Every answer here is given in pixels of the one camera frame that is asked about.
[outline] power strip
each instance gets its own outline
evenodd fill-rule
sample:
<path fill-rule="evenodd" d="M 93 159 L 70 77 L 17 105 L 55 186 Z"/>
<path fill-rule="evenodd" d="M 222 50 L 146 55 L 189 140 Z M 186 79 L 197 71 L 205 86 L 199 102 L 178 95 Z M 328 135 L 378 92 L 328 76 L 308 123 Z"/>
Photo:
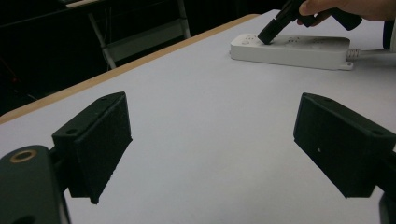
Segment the power strip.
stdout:
<path fill-rule="evenodd" d="M 243 34 L 231 42 L 231 58 L 328 70 L 351 70 L 346 62 L 349 39 L 330 36 L 279 35 L 264 45 L 256 35 Z"/>

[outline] table surface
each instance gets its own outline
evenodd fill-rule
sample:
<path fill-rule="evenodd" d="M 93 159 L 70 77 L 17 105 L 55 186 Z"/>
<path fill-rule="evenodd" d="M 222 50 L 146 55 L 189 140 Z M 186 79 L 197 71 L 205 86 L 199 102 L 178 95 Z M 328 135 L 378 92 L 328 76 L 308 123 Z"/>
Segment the table surface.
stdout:
<path fill-rule="evenodd" d="M 352 71 L 232 60 L 230 42 L 257 34 L 275 14 L 235 21 L 8 114 L 0 156 L 53 147 L 50 136 L 79 111 L 125 91 L 134 141 L 98 205 L 65 193 L 73 223 L 378 223 L 381 190 L 345 199 L 292 131 L 300 97 L 311 92 L 396 133 L 396 57 L 364 56 Z M 353 49 L 381 49 L 382 26 L 364 21 L 347 32 L 329 19 L 315 28 L 291 23 L 282 34 L 339 35 Z"/>

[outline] table edge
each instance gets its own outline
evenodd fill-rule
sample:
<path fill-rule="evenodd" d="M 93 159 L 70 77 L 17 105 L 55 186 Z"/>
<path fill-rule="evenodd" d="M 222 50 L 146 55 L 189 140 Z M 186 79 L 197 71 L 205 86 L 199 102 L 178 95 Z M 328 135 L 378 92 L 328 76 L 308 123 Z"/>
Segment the table edge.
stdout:
<path fill-rule="evenodd" d="M 66 97 L 69 97 L 71 95 L 74 95 L 80 91 L 87 90 L 90 87 L 93 87 L 94 85 L 97 85 L 99 83 L 102 83 L 104 81 L 107 81 L 113 77 L 116 77 L 120 74 L 123 74 L 129 70 L 135 69 L 138 66 L 141 66 L 145 63 L 149 63 L 157 58 L 160 58 L 166 54 L 169 54 L 173 51 L 176 51 L 178 49 L 182 49 L 184 47 L 187 47 L 188 45 L 191 45 L 193 43 L 196 43 L 200 40 L 203 40 L 205 38 L 208 38 L 212 35 L 218 34 L 222 31 L 228 30 L 240 23 L 243 23 L 245 21 L 249 21 L 253 18 L 256 18 L 259 16 L 259 14 L 248 14 L 244 17 L 241 17 L 239 19 L 236 19 L 234 21 L 227 22 L 225 24 L 222 24 L 221 26 L 218 26 L 214 29 L 208 30 L 206 32 L 203 32 L 199 35 L 195 35 L 189 39 L 183 40 L 181 42 L 176 43 L 175 45 L 169 46 L 165 49 L 160 49 L 154 53 L 151 53 L 147 56 L 144 56 L 140 59 L 137 59 L 135 61 L 132 61 L 130 63 L 127 63 L 123 66 L 117 67 L 113 70 L 110 70 L 108 72 L 105 72 L 101 75 L 98 75 L 96 77 L 92 77 L 88 80 L 85 80 L 83 82 L 80 82 L 72 87 L 66 88 L 64 90 L 58 91 L 53 93 L 52 95 L 49 95 L 47 97 L 44 97 L 42 99 L 39 99 L 37 101 L 34 101 L 28 105 L 23 105 L 17 109 L 14 109 L 12 111 L 7 112 L 3 116 L 0 117 L 0 124 L 6 123 L 10 120 L 16 119 L 18 117 L 21 117 L 23 115 L 26 115 L 28 113 L 31 113 L 37 109 L 40 109 L 42 107 L 45 107 L 47 105 L 53 104 L 57 101 L 60 101 Z"/>

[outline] screw hole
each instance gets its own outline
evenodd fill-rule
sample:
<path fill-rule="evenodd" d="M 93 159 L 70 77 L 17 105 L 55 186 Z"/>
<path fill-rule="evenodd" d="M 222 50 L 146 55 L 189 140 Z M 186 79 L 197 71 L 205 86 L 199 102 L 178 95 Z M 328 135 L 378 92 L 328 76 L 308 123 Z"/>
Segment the screw hole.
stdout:
<path fill-rule="evenodd" d="M 77 132 L 77 129 L 70 129 L 69 131 L 67 131 L 66 133 L 67 134 L 73 134 L 73 133 L 76 133 Z"/>
<path fill-rule="evenodd" d="M 381 133 L 380 131 L 377 131 L 377 130 L 373 130 L 372 132 L 375 133 L 376 135 L 383 135 L 383 133 Z"/>

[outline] black 3d-printed part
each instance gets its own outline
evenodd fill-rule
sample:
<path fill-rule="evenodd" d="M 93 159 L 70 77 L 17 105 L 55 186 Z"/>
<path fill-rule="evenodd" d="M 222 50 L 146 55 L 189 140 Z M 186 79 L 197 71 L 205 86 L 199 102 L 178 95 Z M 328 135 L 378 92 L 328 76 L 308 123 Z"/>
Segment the black 3d-printed part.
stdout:
<path fill-rule="evenodd" d="M 132 141 L 126 95 L 102 97 L 52 135 L 54 154 L 66 158 L 67 182 L 72 197 L 99 202 L 124 150 Z"/>
<path fill-rule="evenodd" d="M 46 147 L 22 147 L 0 160 L 0 223 L 69 221 Z"/>
<path fill-rule="evenodd" d="M 370 197 L 396 135 L 332 99 L 304 93 L 294 141 L 345 197 Z"/>

